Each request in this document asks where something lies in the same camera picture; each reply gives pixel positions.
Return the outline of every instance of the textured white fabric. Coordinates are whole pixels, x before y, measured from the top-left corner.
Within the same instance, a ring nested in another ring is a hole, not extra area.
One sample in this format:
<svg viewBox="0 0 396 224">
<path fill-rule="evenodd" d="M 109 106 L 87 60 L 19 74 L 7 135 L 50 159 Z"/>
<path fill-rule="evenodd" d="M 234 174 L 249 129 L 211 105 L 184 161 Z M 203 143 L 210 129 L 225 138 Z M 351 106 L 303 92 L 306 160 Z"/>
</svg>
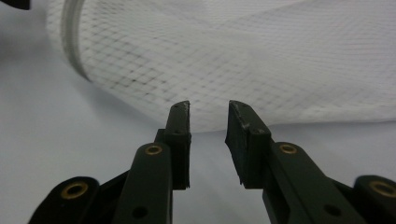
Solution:
<svg viewBox="0 0 396 224">
<path fill-rule="evenodd" d="M 224 129 L 228 101 L 268 124 L 396 114 L 393 0 L 54 0 L 54 46 L 83 76 L 166 121 Z"/>
</svg>

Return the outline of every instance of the white mesh fabric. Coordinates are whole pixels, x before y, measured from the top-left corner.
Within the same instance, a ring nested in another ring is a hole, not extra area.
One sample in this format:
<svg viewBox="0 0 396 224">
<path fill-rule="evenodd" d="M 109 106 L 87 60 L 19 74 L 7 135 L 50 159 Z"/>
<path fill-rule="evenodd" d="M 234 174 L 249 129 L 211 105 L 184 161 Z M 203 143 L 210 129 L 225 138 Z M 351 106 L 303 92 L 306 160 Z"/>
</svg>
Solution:
<svg viewBox="0 0 396 224">
<path fill-rule="evenodd" d="M 64 14 L 70 2 L 82 10 Z M 231 99 L 267 124 L 395 119 L 395 11 L 392 0 L 56 0 L 48 27 L 92 83 L 162 122 L 190 100 L 200 132 L 226 127 Z M 64 15 L 78 18 L 75 40 Z"/>
</svg>

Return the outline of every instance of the mesh laundry bag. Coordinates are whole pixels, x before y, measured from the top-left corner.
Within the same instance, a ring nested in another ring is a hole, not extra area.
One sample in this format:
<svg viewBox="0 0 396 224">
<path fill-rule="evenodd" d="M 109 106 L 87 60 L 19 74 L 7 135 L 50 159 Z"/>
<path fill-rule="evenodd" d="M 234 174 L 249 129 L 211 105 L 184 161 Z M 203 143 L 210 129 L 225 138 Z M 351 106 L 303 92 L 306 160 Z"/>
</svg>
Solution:
<svg viewBox="0 0 396 224">
<path fill-rule="evenodd" d="M 268 124 L 396 118 L 393 0 L 53 0 L 53 45 L 85 78 L 165 122 L 226 127 L 228 101 Z"/>
</svg>

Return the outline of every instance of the white surface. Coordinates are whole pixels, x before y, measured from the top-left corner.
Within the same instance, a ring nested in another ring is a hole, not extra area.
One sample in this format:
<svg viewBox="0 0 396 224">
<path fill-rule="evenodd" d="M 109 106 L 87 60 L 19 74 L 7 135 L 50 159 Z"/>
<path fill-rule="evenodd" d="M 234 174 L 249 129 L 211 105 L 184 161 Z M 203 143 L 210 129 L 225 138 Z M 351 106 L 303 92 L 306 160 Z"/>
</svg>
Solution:
<svg viewBox="0 0 396 224">
<path fill-rule="evenodd" d="M 27 223 L 50 190 L 77 175 L 101 183 L 127 170 L 163 126 L 80 78 L 52 52 L 42 2 L 0 4 L 0 223 Z M 396 180 L 396 122 L 277 125 L 323 172 Z M 245 190 L 225 132 L 197 133 L 191 188 L 175 192 L 174 223 L 269 223 L 260 190 Z"/>
<path fill-rule="evenodd" d="M 225 129 L 230 99 L 268 124 L 396 119 L 395 11 L 392 0 L 53 0 L 48 27 L 97 86 L 162 123 L 190 100 L 201 132 Z"/>
</svg>

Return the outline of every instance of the white mesh bag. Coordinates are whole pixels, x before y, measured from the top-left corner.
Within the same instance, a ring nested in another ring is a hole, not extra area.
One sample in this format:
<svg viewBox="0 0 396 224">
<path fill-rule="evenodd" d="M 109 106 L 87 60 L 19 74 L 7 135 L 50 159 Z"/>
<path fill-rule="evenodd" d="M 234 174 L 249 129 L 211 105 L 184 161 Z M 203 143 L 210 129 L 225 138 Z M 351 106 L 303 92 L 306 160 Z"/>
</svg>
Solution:
<svg viewBox="0 0 396 224">
<path fill-rule="evenodd" d="M 53 45 L 85 78 L 165 122 L 224 129 L 228 101 L 267 124 L 396 118 L 396 1 L 52 0 Z"/>
</svg>

